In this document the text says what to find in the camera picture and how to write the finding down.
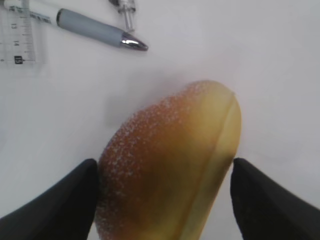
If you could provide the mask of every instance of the pen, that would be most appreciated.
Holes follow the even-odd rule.
[[[24,1],[0,0],[0,3],[2,2],[4,7],[11,12],[23,13],[25,9]],[[52,24],[118,48],[125,47],[138,51],[148,50],[148,46],[145,43],[117,27],[40,0],[30,0],[28,5],[30,16],[41,22]]]

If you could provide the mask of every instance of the pen tip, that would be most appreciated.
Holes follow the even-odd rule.
[[[124,32],[122,35],[121,46],[143,52],[146,52],[149,49],[148,45],[127,32]]]

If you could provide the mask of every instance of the white pen barrel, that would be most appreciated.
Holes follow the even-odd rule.
[[[3,5],[10,11],[20,12],[23,11],[24,0],[4,0]],[[41,0],[29,0],[30,16],[41,22],[49,23],[57,26],[57,15],[60,7],[44,3]]]

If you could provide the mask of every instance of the ballpoint pen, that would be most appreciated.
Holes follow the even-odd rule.
[[[23,13],[25,11],[24,1],[27,0],[0,0],[0,4],[3,4],[9,11]],[[41,0],[30,0],[28,11],[32,18],[41,22],[58,26],[115,47],[125,47],[138,51],[148,50],[145,43],[117,27],[65,8],[47,4]]]
[[[124,16],[125,27],[128,32],[135,30],[133,14],[136,12],[135,0],[109,0],[117,7],[118,13]]]

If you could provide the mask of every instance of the metal object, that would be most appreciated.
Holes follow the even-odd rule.
[[[109,0],[110,3],[115,5],[120,14],[123,14],[125,27],[127,32],[133,32],[135,30],[133,15],[136,12],[135,0]]]
[[[142,41],[138,40],[131,34],[125,32],[122,34],[121,45],[125,48],[139,50],[139,51],[148,51],[149,47],[144,44]]]
[[[22,7],[13,6],[9,11],[3,3],[0,1],[0,67],[34,65],[36,53],[29,0],[22,0]]]

